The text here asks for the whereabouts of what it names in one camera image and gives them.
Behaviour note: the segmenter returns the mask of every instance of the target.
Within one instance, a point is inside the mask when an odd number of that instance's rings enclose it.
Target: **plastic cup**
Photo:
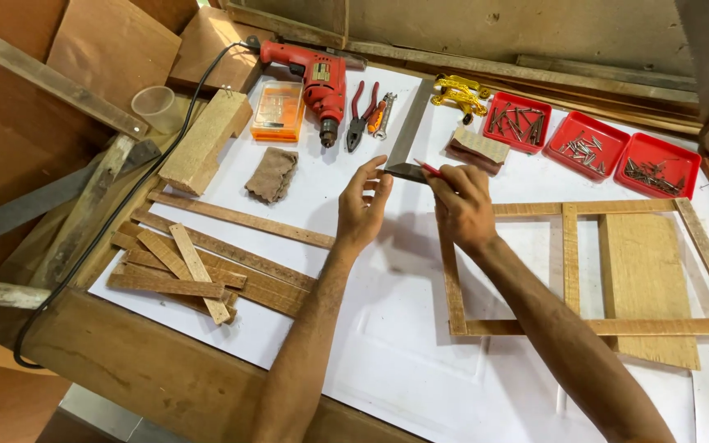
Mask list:
[[[133,97],[130,102],[136,114],[163,134],[173,134],[182,127],[180,107],[174,91],[165,86],[150,86]]]

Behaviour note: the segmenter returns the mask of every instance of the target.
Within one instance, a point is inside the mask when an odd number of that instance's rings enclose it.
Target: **white surface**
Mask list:
[[[281,68],[270,68],[267,73],[274,76],[264,75],[261,81],[276,77],[290,80],[288,71]],[[348,103],[339,141],[328,150],[320,146],[318,124],[308,113],[297,144],[255,142],[249,132],[244,132],[225,145],[218,159],[221,168],[201,200],[335,235],[336,198],[357,166],[375,155],[389,153],[420,83],[419,78],[376,68],[349,72],[347,76],[348,97],[354,95],[360,80],[366,80],[361,112],[367,107],[366,96],[375,80],[380,82],[380,97],[388,91],[398,94],[384,142],[365,136],[354,154],[345,151]],[[251,104],[256,103],[260,92],[257,85],[251,93]],[[549,134],[565,115],[564,111],[554,111]],[[460,164],[446,158],[443,148],[461,117],[458,108],[429,104],[409,157],[424,159],[433,166]],[[476,117],[471,129],[481,131],[483,124],[483,119]],[[636,131],[613,126],[628,133]],[[690,142],[659,138],[694,148]],[[300,161],[288,196],[267,206],[250,198],[244,184],[269,145],[297,150]],[[706,185],[707,180],[700,175],[693,206],[709,234]],[[492,181],[492,198],[494,203],[533,203],[644,197],[611,178],[594,184],[542,155],[511,151]],[[308,275],[317,275],[326,257],[326,251],[316,247],[168,206],[155,204],[151,211]],[[501,219],[497,228],[527,266],[554,293],[561,294],[560,217]],[[603,317],[594,219],[580,218],[579,236],[582,314]],[[513,317],[491,282],[457,252],[467,317]],[[709,316],[709,282],[690,240],[681,240],[681,253],[693,312],[695,316]],[[290,327],[289,318],[240,298],[234,325],[217,328],[211,318],[157,294],[106,288],[105,279],[112,269],[113,263],[91,292],[263,368],[272,364]],[[454,338],[448,334],[447,322],[432,193],[425,185],[396,180],[382,231],[352,269],[324,393],[432,441],[603,440],[572,401],[567,400],[566,410],[556,414],[556,382],[526,338]],[[694,442],[694,395],[689,372],[639,360],[625,362],[677,440]],[[702,374],[708,371],[709,359],[703,358]],[[696,418],[709,420],[698,411]]]

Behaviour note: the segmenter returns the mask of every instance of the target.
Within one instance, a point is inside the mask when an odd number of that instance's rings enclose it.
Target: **sandpaper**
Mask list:
[[[478,166],[491,175],[497,175],[499,169],[505,164],[509,150],[510,146],[467,131],[463,126],[455,130],[453,138],[445,147],[445,151],[450,155],[470,165]]]
[[[291,177],[295,175],[297,157],[296,152],[267,147],[245,188],[267,203],[282,199],[289,190]]]

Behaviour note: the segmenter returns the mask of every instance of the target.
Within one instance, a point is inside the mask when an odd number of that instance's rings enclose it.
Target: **drill power cord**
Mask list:
[[[28,369],[43,369],[42,366],[34,363],[29,363],[21,357],[21,348],[24,345],[26,333],[29,331],[29,328],[32,327],[32,324],[34,324],[34,320],[37,319],[40,313],[43,312],[48,307],[48,305],[51,304],[52,301],[54,301],[54,299],[62,292],[62,289],[64,289],[68,285],[68,283],[73,279],[75,273],[78,272],[78,269],[81,267],[82,264],[84,264],[84,261],[87,259],[87,257],[89,257],[94,247],[97,246],[97,244],[103,238],[105,233],[108,231],[108,228],[111,227],[114,218],[119,215],[119,213],[124,208],[124,205],[126,205],[128,201],[130,201],[135,192],[138,191],[141,185],[144,184],[146,179],[152,176],[152,174],[156,170],[158,170],[158,168],[163,164],[163,161],[169,155],[171,155],[171,153],[174,151],[174,148],[180,143],[180,141],[182,141],[182,138],[185,136],[185,132],[188,129],[188,124],[190,123],[191,116],[193,114],[193,106],[196,104],[196,98],[199,96],[199,92],[202,89],[202,85],[204,85],[207,76],[210,75],[210,72],[212,72],[218,62],[221,61],[223,56],[226,55],[226,53],[229,52],[229,50],[234,46],[242,46],[244,48],[254,51],[256,54],[258,54],[261,50],[261,44],[259,43],[258,39],[255,35],[251,35],[247,39],[245,39],[244,42],[234,42],[226,46],[221,51],[221,54],[218,54],[217,57],[215,57],[210,66],[204,72],[204,75],[202,75],[202,79],[199,81],[199,85],[196,87],[196,92],[193,94],[193,98],[191,99],[191,104],[190,106],[188,106],[188,114],[185,116],[185,122],[182,124],[182,128],[180,128],[179,133],[176,135],[176,138],[172,142],[171,146],[169,146],[169,149],[167,149],[158,158],[158,160],[155,161],[152,167],[150,167],[149,170],[143,176],[141,176],[141,178],[139,178],[139,181],[137,181],[135,185],[133,185],[133,188],[130,190],[130,192],[128,192],[128,195],[125,196],[124,199],[119,203],[119,206],[117,206],[117,208],[113,211],[113,214],[108,217],[108,219],[103,224],[103,227],[100,229],[100,232],[98,232],[98,235],[94,236],[92,243],[89,244],[87,249],[84,251],[84,254],[82,254],[81,257],[78,258],[78,261],[75,262],[73,267],[70,269],[70,272],[68,272],[67,276],[64,277],[59,286],[57,286],[53,291],[51,291],[51,294],[48,296],[48,298],[46,298],[45,301],[43,301],[40,306],[38,306],[37,309],[34,310],[34,312],[32,313],[32,315],[29,316],[29,319],[26,321],[24,326],[21,327],[21,330],[18,331],[18,336],[15,340],[15,346],[13,347],[13,358],[15,359],[16,363]]]

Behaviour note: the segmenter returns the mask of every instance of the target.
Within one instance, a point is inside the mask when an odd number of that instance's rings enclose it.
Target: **red plastic tray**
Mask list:
[[[677,184],[681,178],[684,178],[683,190],[679,195],[673,196],[625,175],[625,165],[628,164],[629,158],[637,166],[641,163],[651,162],[655,165],[663,163],[663,171],[656,176],[664,178],[672,184]],[[659,199],[688,197],[691,199],[696,187],[696,175],[699,173],[700,163],[702,163],[702,157],[695,152],[637,132],[631,136],[628,147],[625,148],[625,155],[622,156],[615,173],[615,181],[649,197]]]
[[[585,166],[580,160],[571,158],[571,150],[565,150],[565,154],[560,149],[581,134],[582,138],[592,141],[592,136],[601,143],[601,149],[592,149],[596,158],[591,165],[595,168],[604,163],[604,172],[597,172],[595,169]],[[619,129],[613,128],[601,121],[597,121],[590,116],[580,112],[572,111],[565,120],[557,127],[554,136],[544,148],[544,155],[568,168],[586,176],[588,179],[600,183],[615,171],[617,163],[620,161],[625,147],[628,145],[631,136]]]
[[[513,131],[511,131],[510,128],[508,128],[507,125],[504,124],[504,136],[502,133],[499,132],[496,125],[494,125],[493,132],[488,131],[488,127],[491,125],[492,122],[492,116],[494,115],[493,113],[496,112],[497,114],[501,114],[506,106],[508,110],[512,110],[515,108],[533,108],[534,110],[538,110],[543,113],[524,113],[524,115],[527,117],[526,120],[523,117],[519,117],[518,119],[519,128],[524,131],[530,125],[535,123],[535,121],[540,118],[541,115],[545,116],[543,125],[540,127],[540,139],[538,139],[537,144],[530,144],[529,142],[526,142],[524,140],[516,139],[516,136],[513,134]],[[541,149],[544,148],[544,140],[546,140],[546,131],[549,127],[550,117],[551,105],[547,105],[546,103],[542,102],[537,102],[529,98],[507,94],[507,92],[497,92],[494,95],[494,98],[492,98],[491,106],[489,106],[488,108],[486,126],[483,127],[483,136],[503,142],[510,147],[518,149],[519,151],[528,152],[529,154],[537,154]]]

